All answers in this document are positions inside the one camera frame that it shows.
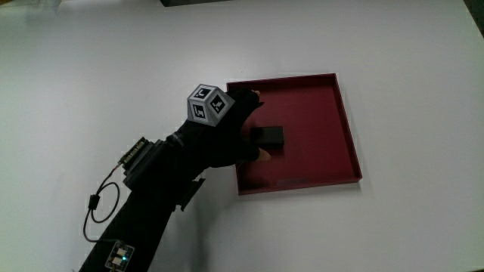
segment black sleeve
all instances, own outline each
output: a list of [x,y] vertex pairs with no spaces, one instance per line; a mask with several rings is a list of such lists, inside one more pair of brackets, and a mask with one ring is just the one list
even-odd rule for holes
[[[205,168],[194,163],[191,155],[164,144],[160,158],[141,177],[139,190],[132,191],[100,237],[122,240],[135,251],[127,272],[145,272],[150,267],[170,215],[175,210],[180,191]],[[80,271],[108,272],[107,258],[114,243],[98,242]]]

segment black glove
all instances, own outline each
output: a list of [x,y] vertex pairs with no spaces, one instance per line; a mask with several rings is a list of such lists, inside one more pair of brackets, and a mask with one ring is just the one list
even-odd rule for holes
[[185,121],[180,129],[171,135],[171,141],[183,143],[181,150],[186,162],[198,167],[223,167],[236,162],[269,160],[270,155],[246,143],[240,136],[240,129],[250,114],[264,103],[259,102],[258,93],[242,88],[227,93],[235,100],[234,105],[216,127]]

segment black cable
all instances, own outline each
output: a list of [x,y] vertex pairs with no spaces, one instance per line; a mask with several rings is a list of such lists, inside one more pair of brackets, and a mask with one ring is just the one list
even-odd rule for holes
[[[119,195],[120,195],[120,191],[119,191],[119,186],[118,184],[116,184],[115,182],[110,182],[106,185],[104,185],[104,183],[107,181],[108,178],[111,177],[111,175],[113,175],[113,172],[116,171],[116,169],[118,169],[118,167],[121,166],[121,162],[118,163],[118,165],[111,171],[111,173],[107,176],[107,178],[104,179],[103,183],[101,184],[101,186],[99,186],[99,189],[98,191],[96,192],[96,194],[94,195],[91,195],[91,198],[89,200],[89,210],[88,210],[88,214],[85,216],[85,220],[84,220],[84,237],[86,240],[88,240],[89,242],[91,243],[97,243],[97,242],[106,242],[106,243],[111,243],[111,242],[120,242],[121,245],[124,245],[125,243],[122,241],[122,240],[118,240],[118,239],[102,239],[102,240],[91,240],[88,238],[88,236],[85,234],[85,226],[87,225],[88,223],[88,218],[89,218],[89,214],[91,214],[91,218],[94,222],[96,223],[103,223],[105,222],[107,219],[109,219],[111,217],[111,215],[114,213],[114,211],[116,210],[116,207],[118,206],[118,202],[119,202]],[[110,186],[111,184],[113,184],[114,186],[116,186],[116,189],[118,190],[118,195],[117,195],[117,198],[116,198],[116,204],[114,204],[114,208],[113,210],[111,211],[111,213],[103,220],[101,221],[98,221],[94,218],[94,210],[98,207],[98,203],[99,203],[99,199],[101,198],[99,196],[99,193],[101,193],[102,190],[104,190],[106,187]]]

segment red tray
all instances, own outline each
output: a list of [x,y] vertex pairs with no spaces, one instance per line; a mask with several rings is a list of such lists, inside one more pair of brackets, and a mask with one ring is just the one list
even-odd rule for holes
[[240,133],[282,126],[284,149],[267,150],[272,160],[237,164],[239,195],[355,183],[361,170],[335,74],[229,82],[227,91],[260,91],[265,104]]

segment white cube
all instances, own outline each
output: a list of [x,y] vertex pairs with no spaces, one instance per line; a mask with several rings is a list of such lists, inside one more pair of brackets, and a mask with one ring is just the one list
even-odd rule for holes
[[200,84],[188,97],[188,120],[217,126],[234,103],[219,87]]

